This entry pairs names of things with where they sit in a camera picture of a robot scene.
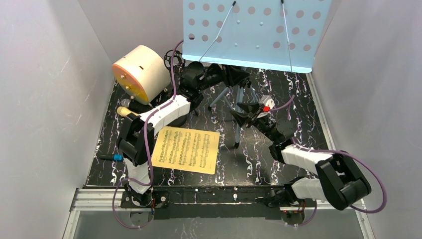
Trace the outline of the black tripod microphone stand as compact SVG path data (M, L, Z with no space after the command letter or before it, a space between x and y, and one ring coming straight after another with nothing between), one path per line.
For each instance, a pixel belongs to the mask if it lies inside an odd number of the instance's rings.
M178 50L169 50L164 56L165 67L171 71L171 66L173 66L173 73L177 78L177 95L184 96L190 104L190 112L194 112L196 116L199 116L197 107L201 103L203 96L199 90L189 87L185 81L185 67L186 61L182 59L182 53Z

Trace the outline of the yellow sheet music page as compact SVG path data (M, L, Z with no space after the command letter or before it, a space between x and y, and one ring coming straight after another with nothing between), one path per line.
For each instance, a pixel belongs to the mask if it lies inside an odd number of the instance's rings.
M158 133L152 165L213 175L219 140L219 132L166 126Z

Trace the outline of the blue music stand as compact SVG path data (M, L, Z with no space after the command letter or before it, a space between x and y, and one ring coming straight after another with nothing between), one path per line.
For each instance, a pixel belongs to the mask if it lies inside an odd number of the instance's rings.
M185 0L183 58L310 73L331 0Z

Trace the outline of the black round microphone stand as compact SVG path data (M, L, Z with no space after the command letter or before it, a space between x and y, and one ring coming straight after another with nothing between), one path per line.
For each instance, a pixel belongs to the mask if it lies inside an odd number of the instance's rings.
M178 117L177 119L174 119L173 121L168 123L167 126L181 127L186 123L186 121L187 121L187 115L182 115L182 116Z

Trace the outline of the beige microphone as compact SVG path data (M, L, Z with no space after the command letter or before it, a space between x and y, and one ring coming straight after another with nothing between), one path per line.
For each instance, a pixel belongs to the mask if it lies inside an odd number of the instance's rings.
M118 107L116 110L117 114L120 115L121 117L126 117L129 114L133 114L135 116L138 116L139 114L131 111L130 109L126 108L126 107Z

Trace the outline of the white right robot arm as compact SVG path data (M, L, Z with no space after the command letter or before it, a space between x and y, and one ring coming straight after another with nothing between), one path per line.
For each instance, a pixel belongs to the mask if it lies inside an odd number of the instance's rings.
M272 141L269 151L274 160L294 165L316 175L289 182L285 189L291 199L313 199L329 202L344 210L372 191L371 185L355 161L346 152L325 153L300 148L293 143L293 124L287 119L272 120L269 106L239 103L243 112L230 114L240 126L255 127Z

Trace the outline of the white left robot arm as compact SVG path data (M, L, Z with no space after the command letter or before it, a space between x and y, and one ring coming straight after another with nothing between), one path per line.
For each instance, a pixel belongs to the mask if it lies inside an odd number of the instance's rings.
M203 100L203 90L224 83L233 87L249 79L249 73L236 66L211 64L205 67L192 62L179 76L179 86L164 103L149 111L136 114L126 107L117 112L124 117L120 130L118 153L111 160L125 162L128 178L119 183L123 186L129 201L140 207L150 207L156 199L152 194L154 170L152 153L154 137L164 127L194 111Z

